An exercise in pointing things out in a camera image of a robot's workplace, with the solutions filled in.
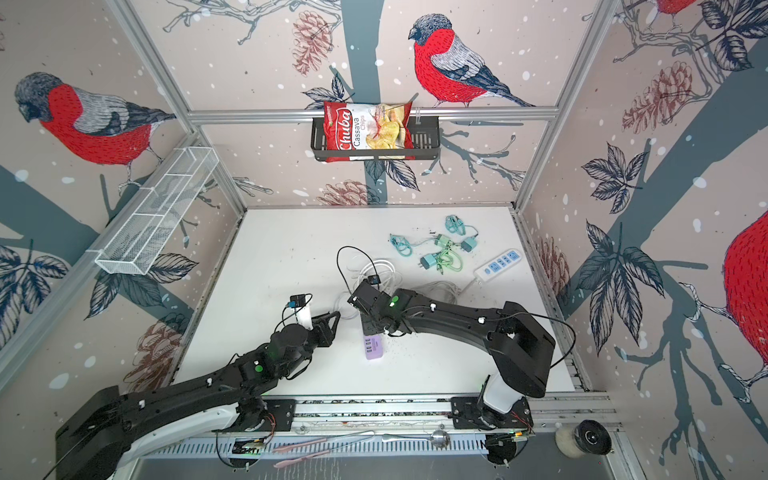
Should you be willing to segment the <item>purple power strip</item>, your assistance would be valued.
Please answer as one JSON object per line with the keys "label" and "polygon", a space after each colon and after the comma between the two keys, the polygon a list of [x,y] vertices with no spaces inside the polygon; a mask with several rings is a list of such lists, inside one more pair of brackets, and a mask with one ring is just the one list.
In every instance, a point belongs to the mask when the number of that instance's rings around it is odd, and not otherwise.
{"label": "purple power strip", "polygon": [[364,337],[364,350],[367,360],[376,360],[383,357],[384,348],[380,335],[366,335]]}

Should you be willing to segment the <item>white blue power strip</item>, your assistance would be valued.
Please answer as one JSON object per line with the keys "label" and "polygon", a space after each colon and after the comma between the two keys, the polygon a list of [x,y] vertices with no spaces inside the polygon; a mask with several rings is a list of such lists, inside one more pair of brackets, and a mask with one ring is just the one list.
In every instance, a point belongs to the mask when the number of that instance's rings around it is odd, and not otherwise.
{"label": "white blue power strip", "polygon": [[511,270],[521,260],[522,254],[517,249],[508,249],[475,269],[473,275],[479,282],[488,283]]}

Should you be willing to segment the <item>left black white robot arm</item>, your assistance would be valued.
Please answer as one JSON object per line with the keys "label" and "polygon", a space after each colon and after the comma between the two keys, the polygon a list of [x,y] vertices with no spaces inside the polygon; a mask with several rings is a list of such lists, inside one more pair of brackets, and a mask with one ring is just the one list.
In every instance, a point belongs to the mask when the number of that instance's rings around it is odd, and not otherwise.
{"label": "left black white robot arm", "polygon": [[139,453],[142,439],[174,443],[184,436],[168,428],[183,423],[194,434],[208,430],[201,415],[217,407],[233,410],[224,429],[258,426],[266,415],[263,394],[281,380],[301,375],[316,349],[330,347],[339,320],[339,312],[333,311],[312,317],[309,328],[289,324],[222,368],[168,387],[126,394],[116,386],[97,391],[56,432],[53,474],[59,479],[107,479],[121,460]]}

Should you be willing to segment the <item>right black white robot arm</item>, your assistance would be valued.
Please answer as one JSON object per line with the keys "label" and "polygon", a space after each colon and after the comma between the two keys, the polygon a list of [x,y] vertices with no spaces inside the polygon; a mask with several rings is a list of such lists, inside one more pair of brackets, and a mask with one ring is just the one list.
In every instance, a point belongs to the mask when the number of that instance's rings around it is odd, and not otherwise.
{"label": "right black white robot arm", "polygon": [[409,289],[389,295],[367,281],[350,294],[348,303],[376,334],[431,334],[471,345],[490,355],[507,387],[528,398],[546,395],[556,342],[518,303],[460,306]]}

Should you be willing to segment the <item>pink chopsticks pair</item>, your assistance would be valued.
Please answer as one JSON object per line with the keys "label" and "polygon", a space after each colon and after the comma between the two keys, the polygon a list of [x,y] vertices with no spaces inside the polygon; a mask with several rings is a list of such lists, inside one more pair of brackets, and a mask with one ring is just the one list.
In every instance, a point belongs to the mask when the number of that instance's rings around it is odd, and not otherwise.
{"label": "pink chopsticks pair", "polygon": [[340,448],[346,448],[353,444],[370,440],[375,432],[363,431],[347,435],[321,437],[315,440],[286,444],[274,450],[275,454],[296,453],[296,456],[278,461],[275,469],[285,469],[289,466],[302,463],[332,453]]}

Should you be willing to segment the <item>metal spoon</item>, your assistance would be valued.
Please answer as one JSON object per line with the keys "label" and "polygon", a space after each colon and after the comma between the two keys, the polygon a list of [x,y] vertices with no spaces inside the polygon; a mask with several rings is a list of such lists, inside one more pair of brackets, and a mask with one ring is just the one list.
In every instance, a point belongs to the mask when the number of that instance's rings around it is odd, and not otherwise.
{"label": "metal spoon", "polygon": [[450,444],[450,435],[443,429],[436,429],[432,433],[425,435],[397,435],[397,434],[383,434],[382,441],[384,443],[395,441],[425,441],[429,443],[433,448],[444,449]]}

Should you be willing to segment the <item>red Chuba cassava chips bag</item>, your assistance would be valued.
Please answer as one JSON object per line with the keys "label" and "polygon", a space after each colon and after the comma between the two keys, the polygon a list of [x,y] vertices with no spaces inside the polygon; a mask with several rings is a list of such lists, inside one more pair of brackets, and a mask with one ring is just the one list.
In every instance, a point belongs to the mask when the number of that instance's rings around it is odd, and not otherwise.
{"label": "red Chuba cassava chips bag", "polygon": [[351,152],[362,150],[411,149],[407,128],[412,103],[358,104],[325,102],[323,132],[326,151],[341,152],[326,162],[350,161]]}

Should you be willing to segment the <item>black white tape roll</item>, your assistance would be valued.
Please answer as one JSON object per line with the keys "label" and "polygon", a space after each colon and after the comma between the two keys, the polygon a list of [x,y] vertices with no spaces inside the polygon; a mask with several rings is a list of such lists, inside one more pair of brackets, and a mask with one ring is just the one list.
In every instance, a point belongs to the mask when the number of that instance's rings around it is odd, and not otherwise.
{"label": "black white tape roll", "polygon": [[613,450],[608,430],[595,420],[584,420],[575,427],[561,427],[555,432],[559,451],[568,458],[585,455],[606,456]]}

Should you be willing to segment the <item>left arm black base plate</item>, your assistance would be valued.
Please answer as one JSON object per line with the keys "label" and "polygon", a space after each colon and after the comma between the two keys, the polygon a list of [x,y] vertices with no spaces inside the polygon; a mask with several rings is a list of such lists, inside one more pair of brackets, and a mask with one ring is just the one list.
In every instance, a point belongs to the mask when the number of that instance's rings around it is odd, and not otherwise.
{"label": "left arm black base plate", "polygon": [[287,432],[291,430],[297,402],[294,399],[258,397],[240,405],[232,427],[238,432]]}

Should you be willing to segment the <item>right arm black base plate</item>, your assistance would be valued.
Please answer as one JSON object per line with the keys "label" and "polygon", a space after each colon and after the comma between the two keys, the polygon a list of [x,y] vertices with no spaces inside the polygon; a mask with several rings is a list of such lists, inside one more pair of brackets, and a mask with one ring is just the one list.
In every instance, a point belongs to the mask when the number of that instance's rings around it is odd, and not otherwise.
{"label": "right arm black base plate", "polygon": [[526,397],[517,400],[507,413],[492,409],[479,397],[452,397],[449,418],[457,430],[533,430],[531,408]]}

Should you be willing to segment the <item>black wall basket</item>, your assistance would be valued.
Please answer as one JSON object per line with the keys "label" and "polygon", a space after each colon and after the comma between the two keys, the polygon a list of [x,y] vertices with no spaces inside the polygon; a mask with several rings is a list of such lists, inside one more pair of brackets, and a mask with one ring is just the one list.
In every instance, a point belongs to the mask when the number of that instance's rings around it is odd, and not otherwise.
{"label": "black wall basket", "polygon": [[395,150],[331,150],[323,128],[323,119],[314,118],[310,148],[317,161],[331,162],[333,158],[350,161],[363,160],[434,160],[439,157],[441,137],[437,116],[419,116],[409,120],[407,128],[411,134],[411,149]]}

